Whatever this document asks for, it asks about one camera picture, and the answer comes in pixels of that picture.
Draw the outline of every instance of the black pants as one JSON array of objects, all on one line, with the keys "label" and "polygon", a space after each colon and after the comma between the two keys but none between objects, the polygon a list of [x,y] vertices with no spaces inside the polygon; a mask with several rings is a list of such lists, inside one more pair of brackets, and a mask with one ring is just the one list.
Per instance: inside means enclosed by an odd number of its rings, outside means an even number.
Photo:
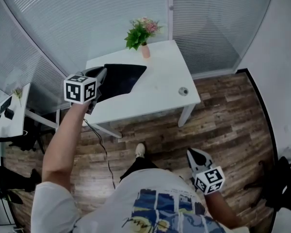
[{"label": "black pants", "polygon": [[26,192],[34,191],[35,183],[31,178],[15,173],[3,166],[0,166],[0,189],[24,189]]},{"label": "black pants", "polygon": [[121,180],[124,179],[126,176],[130,175],[134,171],[148,168],[158,168],[158,167],[146,158],[137,157],[135,162],[131,165],[131,167],[128,168],[127,171],[121,176]]}]

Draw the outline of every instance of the human arm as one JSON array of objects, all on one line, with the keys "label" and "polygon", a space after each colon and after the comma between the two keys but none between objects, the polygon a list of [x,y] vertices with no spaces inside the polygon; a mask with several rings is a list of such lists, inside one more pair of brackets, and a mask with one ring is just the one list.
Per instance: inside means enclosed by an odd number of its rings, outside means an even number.
[{"label": "human arm", "polygon": [[87,104],[73,104],[44,155],[42,182],[52,182],[70,191],[70,175]]},{"label": "human arm", "polygon": [[235,229],[241,227],[241,219],[236,216],[220,192],[205,195],[208,211],[212,218],[224,226]]}]

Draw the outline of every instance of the printed graphic on shirt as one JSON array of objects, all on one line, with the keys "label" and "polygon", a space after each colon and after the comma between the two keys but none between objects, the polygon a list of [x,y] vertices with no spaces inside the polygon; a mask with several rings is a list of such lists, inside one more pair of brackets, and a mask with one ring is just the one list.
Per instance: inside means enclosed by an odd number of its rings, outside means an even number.
[{"label": "printed graphic on shirt", "polygon": [[225,233],[194,196],[180,191],[157,192],[142,189],[138,193],[131,217],[124,219],[122,228],[136,233]]}]

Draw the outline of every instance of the black office chair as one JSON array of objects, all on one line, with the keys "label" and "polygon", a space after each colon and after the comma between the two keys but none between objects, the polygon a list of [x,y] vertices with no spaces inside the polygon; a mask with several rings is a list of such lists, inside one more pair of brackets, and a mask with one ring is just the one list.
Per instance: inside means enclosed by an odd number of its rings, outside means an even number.
[{"label": "black office chair", "polygon": [[281,207],[291,210],[291,164],[286,157],[281,157],[271,171],[268,171],[263,161],[264,176],[255,182],[245,185],[244,189],[262,187],[262,191],[257,200],[251,204],[255,207],[261,199],[266,199],[265,205],[277,211]]},{"label": "black office chair", "polygon": [[36,151],[36,148],[34,147],[36,141],[39,144],[39,147],[44,152],[41,136],[51,133],[52,135],[55,134],[55,130],[46,130],[41,131],[41,123],[39,123],[37,126],[34,124],[34,120],[25,117],[24,119],[24,134],[20,136],[15,137],[6,137],[6,138],[0,138],[0,142],[12,142],[9,146],[17,146],[21,150],[33,150]]}]

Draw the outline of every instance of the white sneaker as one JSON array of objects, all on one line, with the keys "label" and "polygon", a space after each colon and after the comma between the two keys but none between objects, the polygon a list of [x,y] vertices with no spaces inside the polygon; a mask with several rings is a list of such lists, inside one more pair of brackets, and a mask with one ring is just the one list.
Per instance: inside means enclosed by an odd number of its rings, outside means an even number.
[{"label": "white sneaker", "polygon": [[143,143],[139,143],[136,147],[136,158],[137,157],[141,157],[144,158],[145,157],[145,152],[146,152],[146,147]]}]

